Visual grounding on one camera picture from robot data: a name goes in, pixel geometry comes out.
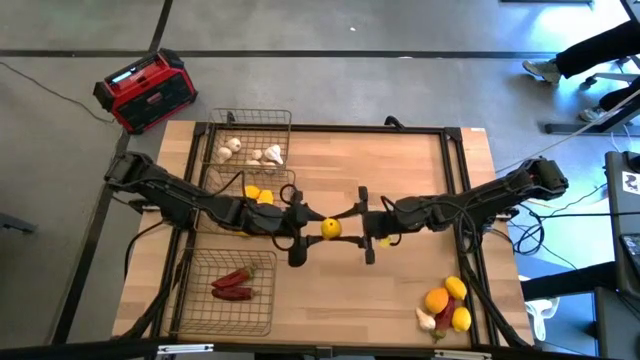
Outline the red black jobsite radio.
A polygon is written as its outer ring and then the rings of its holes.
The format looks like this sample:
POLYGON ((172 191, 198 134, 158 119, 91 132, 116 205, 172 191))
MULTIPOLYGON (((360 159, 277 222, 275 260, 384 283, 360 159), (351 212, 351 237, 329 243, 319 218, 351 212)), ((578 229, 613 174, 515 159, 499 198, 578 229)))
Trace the red black jobsite radio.
POLYGON ((139 135, 198 95, 184 61, 161 48, 96 82, 93 95, 130 134, 139 135))

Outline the person's leg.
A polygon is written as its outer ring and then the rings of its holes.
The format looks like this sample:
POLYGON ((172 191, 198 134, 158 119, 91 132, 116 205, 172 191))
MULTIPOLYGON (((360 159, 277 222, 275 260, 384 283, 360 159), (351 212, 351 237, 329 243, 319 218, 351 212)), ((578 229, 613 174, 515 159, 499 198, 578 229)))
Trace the person's leg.
POLYGON ((561 75, 570 78, 598 64, 640 54, 640 24, 627 21, 581 41, 555 56, 561 75))
POLYGON ((604 95, 599 100, 598 106, 605 111, 609 111, 638 89, 640 89, 640 76, 632 81, 626 88, 621 88, 604 95))

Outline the silver metal bracket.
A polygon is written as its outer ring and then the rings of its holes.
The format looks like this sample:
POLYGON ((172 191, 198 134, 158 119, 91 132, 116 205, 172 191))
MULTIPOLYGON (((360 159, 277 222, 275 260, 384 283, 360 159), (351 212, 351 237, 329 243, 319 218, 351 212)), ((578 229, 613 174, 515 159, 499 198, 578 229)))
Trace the silver metal bracket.
POLYGON ((436 349, 433 358, 444 360, 493 360, 493 356, 490 353, 444 349, 436 349))
POLYGON ((157 355, 179 355, 213 352, 213 344, 162 344, 157 347, 157 355))

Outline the white plastic object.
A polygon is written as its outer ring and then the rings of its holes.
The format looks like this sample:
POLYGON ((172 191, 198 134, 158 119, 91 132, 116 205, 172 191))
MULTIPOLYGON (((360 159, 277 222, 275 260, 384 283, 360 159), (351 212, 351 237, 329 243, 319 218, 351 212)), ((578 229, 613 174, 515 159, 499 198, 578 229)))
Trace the white plastic object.
POLYGON ((533 334, 536 340, 544 341, 546 339, 545 321, 554 317, 559 303, 560 299, 558 297, 527 300, 525 302, 527 314, 533 322, 533 334))

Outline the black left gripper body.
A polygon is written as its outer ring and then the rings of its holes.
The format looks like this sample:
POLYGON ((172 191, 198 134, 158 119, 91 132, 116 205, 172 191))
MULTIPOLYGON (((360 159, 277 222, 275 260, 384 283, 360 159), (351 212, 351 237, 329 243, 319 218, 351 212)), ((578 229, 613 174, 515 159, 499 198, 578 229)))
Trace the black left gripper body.
POLYGON ((257 234, 266 234, 271 237, 274 245, 282 251, 287 251, 288 264, 291 267, 300 267, 307 260, 307 247, 305 240, 302 238, 301 229, 307 224, 303 204, 302 192, 293 189, 291 196, 285 203, 288 207, 283 211, 287 217, 287 226, 275 233, 269 233, 261 227, 258 208, 262 205, 257 200, 248 205, 249 229, 257 234))

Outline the black silver clamp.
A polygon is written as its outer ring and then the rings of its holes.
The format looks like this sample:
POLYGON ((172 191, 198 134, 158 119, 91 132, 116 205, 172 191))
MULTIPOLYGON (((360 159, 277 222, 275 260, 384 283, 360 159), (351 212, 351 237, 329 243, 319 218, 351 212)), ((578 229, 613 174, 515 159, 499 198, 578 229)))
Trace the black silver clamp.
POLYGON ((159 208, 146 199, 133 199, 129 200, 127 204, 136 212, 143 214, 145 212, 154 212, 158 211, 159 208))

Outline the grey chair base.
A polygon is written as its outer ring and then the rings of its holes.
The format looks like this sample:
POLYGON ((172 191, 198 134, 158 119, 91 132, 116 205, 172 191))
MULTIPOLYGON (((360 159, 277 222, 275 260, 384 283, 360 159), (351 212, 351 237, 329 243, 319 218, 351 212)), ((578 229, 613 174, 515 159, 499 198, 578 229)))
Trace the grey chair base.
POLYGON ((588 76, 582 83, 585 88, 589 88, 592 85, 596 84, 599 79, 613 80, 618 82, 626 82, 631 84, 637 78, 640 78, 640 57, 638 56, 629 56, 620 58, 615 61, 616 66, 619 68, 619 73, 613 72, 597 72, 593 73, 591 76, 588 76), (639 73, 625 73, 624 65, 628 62, 632 62, 635 67, 639 70, 639 73))

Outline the orange fruit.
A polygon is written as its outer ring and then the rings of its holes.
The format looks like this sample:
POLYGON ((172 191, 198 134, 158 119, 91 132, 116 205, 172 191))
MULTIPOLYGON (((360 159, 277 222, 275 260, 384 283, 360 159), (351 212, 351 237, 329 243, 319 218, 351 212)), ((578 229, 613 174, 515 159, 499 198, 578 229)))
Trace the orange fruit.
POLYGON ((434 288, 427 292, 424 298, 424 305, 428 312, 439 314, 448 305, 449 293, 446 288, 434 288))

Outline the person's shoe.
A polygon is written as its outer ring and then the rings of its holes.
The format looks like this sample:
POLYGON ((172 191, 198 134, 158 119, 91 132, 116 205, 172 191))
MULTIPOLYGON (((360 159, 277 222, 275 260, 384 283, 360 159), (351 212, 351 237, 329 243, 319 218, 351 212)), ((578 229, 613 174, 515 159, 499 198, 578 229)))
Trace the person's shoe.
POLYGON ((596 122, 607 114, 607 111, 600 106, 594 106, 582 110, 578 118, 584 122, 596 122))
POLYGON ((551 84, 558 84, 562 74, 552 60, 548 61, 530 61, 525 60, 522 62, 522 66, 525 71, 533 76, 540 77, 545 82, 551 84))

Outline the black metal table frame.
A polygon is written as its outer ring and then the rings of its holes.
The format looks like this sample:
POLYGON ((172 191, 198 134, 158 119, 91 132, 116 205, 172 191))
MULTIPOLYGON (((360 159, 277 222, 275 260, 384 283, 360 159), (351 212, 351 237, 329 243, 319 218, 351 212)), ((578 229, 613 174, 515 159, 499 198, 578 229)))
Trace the black metal table frame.
MULTIPOLYGON (((407 128, 299 124, 293 127, 287 165, 317 212, 332 215, 353 205, 366 186, 378 208, 382 197, 439 194, 478 186, 496 176, 481 128, 407 128)), ((223 351, 283 346, 338 353, 401 352, 434 347, 415 309, 426 293, 458 272, 451 231, 407 235, 395 247, 377 247, 366 264, 362 249, 338 242, 314 245, 304 265, 292 268, 285 251, 265 238, 199 232, 195 249, 271 251, 277 257, 274 308, 265 336, 176 336, 214 343, 223 351)))

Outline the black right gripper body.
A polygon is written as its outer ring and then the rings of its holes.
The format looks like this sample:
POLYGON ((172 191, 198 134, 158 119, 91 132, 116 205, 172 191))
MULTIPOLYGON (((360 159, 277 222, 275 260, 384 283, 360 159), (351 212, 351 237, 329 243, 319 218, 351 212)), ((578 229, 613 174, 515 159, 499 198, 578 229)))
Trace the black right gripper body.
MULTIPOLYGON (((363 226, 363 216, 367 212, 371 212, 368 206, 368 189, 366 186, 358 187, 358 196, 359 202, 361 203, 361 217, 362 217, 362 226, 363 226)), ((394 230, 393 234, 381 239, 377 239, 374 237, 368 236, 364 232, 363 227, 363 237, 366 238, 366 246, 362 247, 365 251, 365 263, 366 264, 374 264, 375 263, 375 250, 373 241, 377 241, 381 244, 383 248, 395 247, 398 246, 402 241, 402 235, 408 233, 415 233, 419 231, 419 222, 413 218, 412 214, 407 210, 402 210, 395 204, 390 204, 390 209, 384 210, 389 212, 393 217, 394 222, 394 230)))

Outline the black side desk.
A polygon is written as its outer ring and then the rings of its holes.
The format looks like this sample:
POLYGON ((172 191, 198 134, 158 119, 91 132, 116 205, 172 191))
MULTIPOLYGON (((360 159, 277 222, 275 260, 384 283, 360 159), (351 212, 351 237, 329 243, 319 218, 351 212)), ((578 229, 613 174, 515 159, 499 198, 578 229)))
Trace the black side desk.
POLYGON ((640 154, 607 153, 605 173, 614 284, 594 292, 598 355, 640 360, 640 154))

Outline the black desk foot bar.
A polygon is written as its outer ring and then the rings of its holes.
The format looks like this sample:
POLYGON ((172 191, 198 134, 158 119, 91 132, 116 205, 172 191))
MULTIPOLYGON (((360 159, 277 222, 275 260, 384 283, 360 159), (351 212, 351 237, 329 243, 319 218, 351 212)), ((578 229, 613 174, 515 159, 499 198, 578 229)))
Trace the black desk foot bar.
POLYGON ((545 123, 542 131, 552 135, 576 136, 626 136, 640 138, 640 124, 632 125, 633 120, 640 120, 640 94, 626 101, 611 115, 603 115, 596 121, 584 124, 545 123))

